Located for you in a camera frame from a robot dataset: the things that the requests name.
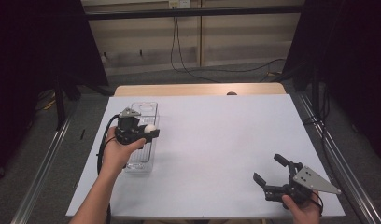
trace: power outlet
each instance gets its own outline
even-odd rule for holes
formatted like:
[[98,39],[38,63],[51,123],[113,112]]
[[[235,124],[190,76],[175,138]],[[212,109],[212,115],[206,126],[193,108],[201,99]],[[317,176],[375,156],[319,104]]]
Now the power outlet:
[[191,8],[191,0],[179,0],[179,8]]
[[178,0],[169,0],[168,1],[168,8],[170,8],[170,9],[179,8],[179,1]]

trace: round white object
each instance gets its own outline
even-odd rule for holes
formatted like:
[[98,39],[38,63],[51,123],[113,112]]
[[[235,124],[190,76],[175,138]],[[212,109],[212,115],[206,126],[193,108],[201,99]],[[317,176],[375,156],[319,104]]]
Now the round white object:
[[156,126],[153,124],[149,124],[145,127],[144,133],[150,133],[150,132],[155,131],[155,130],[156,130]]

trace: gray carpet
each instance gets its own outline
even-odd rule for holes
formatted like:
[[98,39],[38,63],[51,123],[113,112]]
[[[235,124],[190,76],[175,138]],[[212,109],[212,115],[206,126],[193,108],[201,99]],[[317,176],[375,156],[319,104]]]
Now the gray carpet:
[[[283,62],[272,63],[269,71],[281,71],[283,64]],[[242,64],[220,66],[215,69],[248,70],[258,66],[259,64]],[[260,82],[264,78],[265,81],[274,78],[265,77],[267,71],[268,68],[264,67],[261,70],[249,72],[193,71],[191,73],[194,76],[208,77],[217,82]],[[115,90],[117,86],[123,84],[211,82],[173,70],[113,76],[108,77],[108,80],[111,90]],[[301,119],[307,119],[308,115],[301,104],[298,93],[292,88],[291,80],[284,81],[283,85],[291,94]],[[66,223],[69,220],[65,217],[65,212],[72,199],[107,104],[106,97],[83,87],[80,87],[80,90],[83,95],[77,102],[74,117],[71,119],[66,136],[49,170],[49,176],[37,198],[28,223]],[[306,93],[310,94],[310,87],[307,88]],[[0,179],[0,223],[9,223],[14,217],[49,148],[50,141],[55,134],[56,124],[55,107],[48,111],[38,111],[35,114],[33,126],[24,136],[21,146],[7,165],[6,176]],[[331,100],[331,113],[326,120],[326,125],[355,176],[364,186],[381,215],[381,160],[374,154],[365,136],[354,131],[351,120],[334,99]],[[322,220],[322,223],[360,223],[357,214],[360,215],[363,223],[367,223],[337,168],[333,165],[331,170],[324,156],[318,132],[313,125],[306,125],[305,129],[329,176],[334,177],[336,174],[337,179],[333,183],[341,184],[349,198],[348,201],[344,195],[339,196],[346,212],[345,217]],[[290,220],[280,219],[270,220],[270,222],[290,223]],[[123,221],[114,220],[113,223],[123,223]]]

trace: clear plastic container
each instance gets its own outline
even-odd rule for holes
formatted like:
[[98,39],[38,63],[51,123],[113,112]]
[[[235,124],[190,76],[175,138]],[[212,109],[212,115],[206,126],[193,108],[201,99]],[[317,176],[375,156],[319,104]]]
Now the clear plastic container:
[[[159,114],[157,103],[133,103],[132,109],[141,114],[141,116],[136,117],[140,119],[138,126],[153,124],[157,129],[159,129]],[[158,138],[153,138],[152,142],[144,144],[142,149],[138,149],[132,153],[132,156],[127,162],[126,168],[124,169],[126,173],[150,173],[152,171],[157,139]]]

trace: white tabletop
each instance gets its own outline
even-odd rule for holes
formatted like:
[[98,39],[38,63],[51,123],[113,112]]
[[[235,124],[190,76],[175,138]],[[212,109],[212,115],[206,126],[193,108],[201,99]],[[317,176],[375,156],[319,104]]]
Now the white tabletop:
[[[281,203],[266,202],[252,179],[257,172],[268,185],[288,183],[288,168],[273,159],[275,153],[328,179],[289,95],[112,97],[67,216],[76,213],[97,177],[95,155],[106,124],[134,102],[158,103],[161,134],[152,172],[118,178],[114,217],[290,217]],[[336,195],[320,196],[324,217],[345,215]]]

